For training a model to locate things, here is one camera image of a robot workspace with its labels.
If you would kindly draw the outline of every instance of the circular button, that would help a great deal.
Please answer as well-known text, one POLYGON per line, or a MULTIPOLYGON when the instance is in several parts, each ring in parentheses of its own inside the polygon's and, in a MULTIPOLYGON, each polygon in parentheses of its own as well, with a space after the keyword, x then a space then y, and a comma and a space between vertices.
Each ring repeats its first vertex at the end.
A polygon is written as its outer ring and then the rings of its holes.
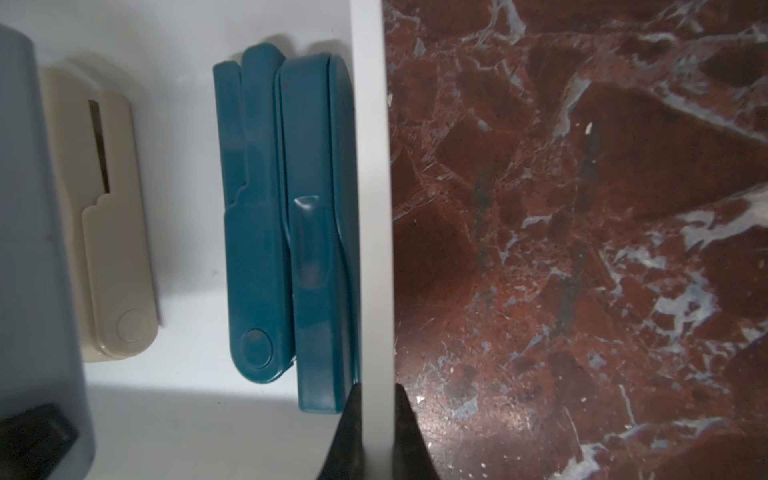
POLYGON ((118 336, 126 343, 138 342, 147 334, 149 320, 141 310, 128 310, 118 320, 118 336))
POLYGON ((261 329, 248 330, 240 339, 245 360, 254 368, 262 369, 272 359, 272 340, 261 329))

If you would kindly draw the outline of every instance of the white surface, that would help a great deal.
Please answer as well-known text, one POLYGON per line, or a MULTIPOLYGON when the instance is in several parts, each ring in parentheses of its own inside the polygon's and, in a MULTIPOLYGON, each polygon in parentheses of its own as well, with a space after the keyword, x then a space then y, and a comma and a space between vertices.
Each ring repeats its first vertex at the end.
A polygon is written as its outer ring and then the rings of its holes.
POLYGON ((351 0, 350 4, 357 85, 362 445, 369 476, 387 478, 395 438, 395 320, 384 25, 381 0, 351 0))
POLYGON ((372 412, 374 403, 363 401, 364 429, 382 429, 364 435, 373 458, 388 456, 394 377, 391 238, 379 238, 391 234, 381 6, 353 1, 360 66, 349 49, 348 0, 0 2, 0 20, 35 41, 41 63, 119 90, 133 106, 161 329, 139 356, 86 366, 98 443, 92 478, 312 478, 327 451, 336 417, 298 411, 295 369, 260 386, 229 356, 211 68, 264 40, 288 56, 340 54, 361 78, 363 396, 385 392, 376 404, 390 408, 372 412), (219 397, 222 408, 213 404, 219 397), (147 458, 146 468, 132 466, 147 458), (161 471, 164 459, 179 458, 190 463, 173 472, 186 474, 161 471))

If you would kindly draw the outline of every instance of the red marble floor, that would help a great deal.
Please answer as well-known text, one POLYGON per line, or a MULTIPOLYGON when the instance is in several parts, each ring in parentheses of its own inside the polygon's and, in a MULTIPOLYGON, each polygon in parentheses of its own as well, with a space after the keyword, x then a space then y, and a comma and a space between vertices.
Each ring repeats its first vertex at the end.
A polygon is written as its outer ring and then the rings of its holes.
POLYGON ((768 478, 768 2, 388 0, 397 377, 452 478, 768 478))

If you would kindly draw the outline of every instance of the beige plastic object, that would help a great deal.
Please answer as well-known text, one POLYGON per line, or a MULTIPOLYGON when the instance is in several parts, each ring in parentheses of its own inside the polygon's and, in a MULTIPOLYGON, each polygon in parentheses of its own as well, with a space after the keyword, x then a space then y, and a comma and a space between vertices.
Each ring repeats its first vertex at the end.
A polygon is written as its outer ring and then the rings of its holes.
POLYGON ((65 71, 44 69, 40 83, 83 360, 136 355, 157 336, 157 310, 131 107, 101 91, 92 116, 88 89, 65 71))

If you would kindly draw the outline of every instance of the black object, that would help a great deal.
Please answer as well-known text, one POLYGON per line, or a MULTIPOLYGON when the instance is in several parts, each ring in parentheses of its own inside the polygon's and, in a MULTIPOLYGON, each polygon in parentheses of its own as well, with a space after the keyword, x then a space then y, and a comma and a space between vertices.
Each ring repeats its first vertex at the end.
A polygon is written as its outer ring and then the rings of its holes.
MULTIPOLYGON (((318 480, 362 480, 365 474, 362 450, 362 404, 360 384, 352 387, 333 436, 318 480)), ((416 415, 399 383, 395 385, 395 448, 392 452, 394 480, 440 480, 424 445, 416 415)))
POLYGON ((0 422, 0 480, 47 478, 78 438, 54 405, 42 405, 0 422))

